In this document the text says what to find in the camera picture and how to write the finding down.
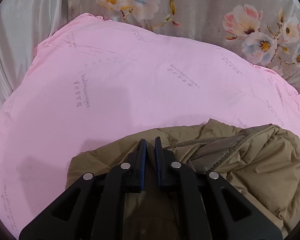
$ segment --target floral fabric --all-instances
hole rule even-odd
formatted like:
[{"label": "floral fabric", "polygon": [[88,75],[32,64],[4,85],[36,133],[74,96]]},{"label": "floral fabric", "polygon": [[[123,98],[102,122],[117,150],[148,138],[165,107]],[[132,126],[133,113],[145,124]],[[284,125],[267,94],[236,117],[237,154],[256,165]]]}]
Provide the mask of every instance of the floral fabric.
[{"label": "floral fabric", "polygon": [[68,0],[68,8],[69,20],[89,12],[224,47],[276,71],[300,93],[298,0]]}]

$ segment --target pink fitted sheet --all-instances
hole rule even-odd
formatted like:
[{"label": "pink fitted sheet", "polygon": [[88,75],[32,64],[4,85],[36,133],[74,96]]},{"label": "pink fitted sheet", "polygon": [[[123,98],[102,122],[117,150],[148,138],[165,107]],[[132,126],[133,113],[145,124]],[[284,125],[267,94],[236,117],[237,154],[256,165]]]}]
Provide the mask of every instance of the pink fitted sheet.
[{"label": "pink fitted sheet", "polygon": [[83,14],[38,45],[0,110],[0,219],[18,237],[62,193],[79,152],[210,118],[300,137],[300,95],[226,49]]}]

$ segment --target pink fabric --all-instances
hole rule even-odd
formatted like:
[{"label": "pink fabric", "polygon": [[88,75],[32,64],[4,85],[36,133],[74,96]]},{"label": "pink fabric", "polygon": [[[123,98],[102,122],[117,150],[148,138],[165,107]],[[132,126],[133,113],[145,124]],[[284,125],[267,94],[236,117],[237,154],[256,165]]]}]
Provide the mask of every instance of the pink fabric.
[{"label": "pink fabric", "polygon": [[18,236],[62,193],[79,152],[210,118],[300,137],[300,95],[226,49],[83,14],[38,45],[0,110],[0,219]]}]

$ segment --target round metal pin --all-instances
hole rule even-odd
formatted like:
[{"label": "round metal pin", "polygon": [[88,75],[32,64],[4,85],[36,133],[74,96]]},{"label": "round metal pin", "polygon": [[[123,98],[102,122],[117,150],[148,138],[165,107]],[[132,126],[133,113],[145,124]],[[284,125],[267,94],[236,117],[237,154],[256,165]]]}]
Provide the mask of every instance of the round metal pin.
[{"label": "round metal pin", "polygon": [[127,170],[127,169],[129,169],[129,168],[131,167],[131,165],[130,165],[130,163],[122,163],[122,164],[120,165],[120,167],[121,167],[121,169],[123,169],[123,170]]},{"label": "round metal pin", "polygon": [[92,179],[92,178],[93,178],[93,174],[90,173],[90,172],[85,173],[85,174],[83,175],[83,179],[84,179],[84,180],[90,180],[90,179]]},{"label": "round metal pin", "polygon": [[217,179],[217,178],[219,178],[219,173],[217,173],[215,171],[212,171],[212,172],[209,173],[209,177],[211,179]]},{"label": "round metal pin", "polygon": [[171,167],[175,168],[175,169],[179,169],[181,167],[181,163],[180,162],[173,162],[173,163],[171,163]]}]

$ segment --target triangular cutout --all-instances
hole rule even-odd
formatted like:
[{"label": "triangular cutout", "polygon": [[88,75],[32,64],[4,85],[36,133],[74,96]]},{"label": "triangular cutout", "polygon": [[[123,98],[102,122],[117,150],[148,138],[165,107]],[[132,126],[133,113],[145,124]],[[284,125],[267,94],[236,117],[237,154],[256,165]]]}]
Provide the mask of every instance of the triangular cutout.
[{"label": "triangular cutout", "polygon": [[241,203],[232,193],[226,188],[222,189],[222,195],[226,200],[226,204],[230,211],[233,221],[239,221],[251,215],[251,211]]},{"label": "triangular cutout", "polygon": [[68,221],[72,210],[74,208],[75,203],[77,202],[77,199],[80,194],[80,189],[76,189],[72,194],[65,199],[53,212],[52,216],[59,218],[63,221]]}]

